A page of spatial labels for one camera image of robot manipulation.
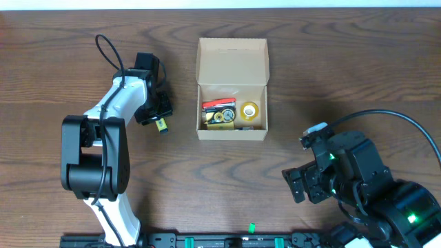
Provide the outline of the yellow highlighter blue cap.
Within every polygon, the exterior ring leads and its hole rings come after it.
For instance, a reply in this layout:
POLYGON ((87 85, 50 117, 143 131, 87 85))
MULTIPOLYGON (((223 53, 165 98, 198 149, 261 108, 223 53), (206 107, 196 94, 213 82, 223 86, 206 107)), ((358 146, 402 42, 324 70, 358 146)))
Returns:
POLYGON ((159 120, 156 120, 155 123, 156 123, 156 126, 157 126, 157 128, 158 128, 158 131, 159 131, 161 134, 167 133, 167 132, 169 131, 168 126, 167 126, 167 123, 165 122, 165 119, 164 119, 164 118, 161 118, 161 119, 159 119, 159 120))

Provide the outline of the red black stapler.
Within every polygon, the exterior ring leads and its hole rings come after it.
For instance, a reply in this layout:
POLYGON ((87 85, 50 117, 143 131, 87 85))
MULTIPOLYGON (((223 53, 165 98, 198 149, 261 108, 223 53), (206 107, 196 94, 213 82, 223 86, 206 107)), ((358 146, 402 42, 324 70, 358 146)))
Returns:
POLYGON ((208 109, 223 108, 223 107, 235 107, 235 106, 236 106, 236 99, 235 98, 216 99, 213 101, 204 102, 202 104, 202 108, 206 111, 208 111, 208 109))

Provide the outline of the correction tape dispenser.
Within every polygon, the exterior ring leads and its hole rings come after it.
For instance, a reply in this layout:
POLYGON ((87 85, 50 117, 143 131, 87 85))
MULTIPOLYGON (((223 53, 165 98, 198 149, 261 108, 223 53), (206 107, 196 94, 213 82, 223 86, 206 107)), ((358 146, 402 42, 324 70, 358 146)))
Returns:
POLYGON ((230 123, 236 118, 235 109, 232 107, 214 108, 205 113, 206 124, 230 123))

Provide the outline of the yellow sticky note pad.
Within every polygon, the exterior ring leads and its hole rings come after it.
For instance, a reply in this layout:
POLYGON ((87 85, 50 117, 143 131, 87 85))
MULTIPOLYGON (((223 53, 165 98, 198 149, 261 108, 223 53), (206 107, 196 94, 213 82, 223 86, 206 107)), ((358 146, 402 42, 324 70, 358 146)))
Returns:
POLYGON ((234 122, 228 123, 207 123, 206 124, 208 130, 234 130, 234 122))

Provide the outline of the brown cardboard box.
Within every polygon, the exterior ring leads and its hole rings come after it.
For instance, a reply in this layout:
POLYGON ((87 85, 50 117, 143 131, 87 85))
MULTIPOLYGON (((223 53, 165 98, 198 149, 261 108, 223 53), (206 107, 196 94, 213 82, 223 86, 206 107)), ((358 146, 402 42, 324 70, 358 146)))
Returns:
POLYGON ((267 84, 269 53, 266 39, 201 38, 196 58, 197 121, 200 140, 262 141, 268 133, 267 84), (208 130, 204 102, 235 98, 235 129, 253 126, 254 130, 208 130), (258 106, 258 116, 244 121, 243 103, 258 106))

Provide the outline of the yellow clear tape roll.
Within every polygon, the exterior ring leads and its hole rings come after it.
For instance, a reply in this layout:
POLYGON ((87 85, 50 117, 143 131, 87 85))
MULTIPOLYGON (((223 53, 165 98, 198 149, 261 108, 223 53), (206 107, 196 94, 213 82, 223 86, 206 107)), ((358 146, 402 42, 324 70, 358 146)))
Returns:
POLYGON ((253 121, 258 116, 258 106, 253 102, 245 102, 240 109, 241 118, 244 121, 253 121))

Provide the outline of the blue white staples box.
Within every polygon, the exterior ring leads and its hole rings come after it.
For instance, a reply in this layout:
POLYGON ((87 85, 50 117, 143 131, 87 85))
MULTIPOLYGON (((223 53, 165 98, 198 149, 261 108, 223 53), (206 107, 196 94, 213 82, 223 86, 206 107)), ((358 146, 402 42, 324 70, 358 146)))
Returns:
POLYGON ((235 130, 238 130, 238 131, 249 131, 249 130, 254 130, 254 127, 253 126, 238 127, 235 130))

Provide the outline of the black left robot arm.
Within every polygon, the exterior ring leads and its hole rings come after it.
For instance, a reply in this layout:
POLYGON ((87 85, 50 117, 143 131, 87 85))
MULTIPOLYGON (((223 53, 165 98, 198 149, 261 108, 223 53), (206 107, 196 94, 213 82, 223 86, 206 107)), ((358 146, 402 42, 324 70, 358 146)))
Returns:
POLYGON ((156 69, 119 69, 108 93, 82 115, 61 126, 61 184, 89 206, 104 230, 98 236, 62 236, 60 247, 149 247, 126 189, 130 157, 126 127, 163 119, 156 69))

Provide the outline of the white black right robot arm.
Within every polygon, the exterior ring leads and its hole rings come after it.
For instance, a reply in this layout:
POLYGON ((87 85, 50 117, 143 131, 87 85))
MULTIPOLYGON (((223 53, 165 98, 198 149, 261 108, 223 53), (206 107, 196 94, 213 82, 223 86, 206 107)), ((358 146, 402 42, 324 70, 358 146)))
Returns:
POLYGON ((418 183, 396 180, 362 132, 314 132, 301 138, 314 160, 282 172, 296 203, 330 197, 354 207, 355 223, 395 247, 439 247, 440 204, 418 183))

